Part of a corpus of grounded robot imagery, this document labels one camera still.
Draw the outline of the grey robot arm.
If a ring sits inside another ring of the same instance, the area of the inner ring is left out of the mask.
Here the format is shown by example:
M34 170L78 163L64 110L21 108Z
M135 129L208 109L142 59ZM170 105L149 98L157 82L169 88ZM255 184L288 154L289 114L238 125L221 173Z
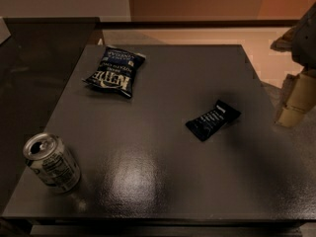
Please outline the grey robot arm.
M295 76L286 75L276 111L277 124L294 127L316 106L316 3L271 49L290 51L292 60L303 67Z

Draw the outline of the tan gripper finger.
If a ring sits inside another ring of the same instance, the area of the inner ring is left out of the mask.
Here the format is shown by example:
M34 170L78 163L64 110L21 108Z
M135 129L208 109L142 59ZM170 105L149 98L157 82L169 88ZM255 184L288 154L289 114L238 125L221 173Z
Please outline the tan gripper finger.
M280 91L275 123L294 127L315 106L316 70L304 68L297 75L287 74Z
M291 51L295 29L296 27L290 28L281 37L274 40L271 49L279 52Z

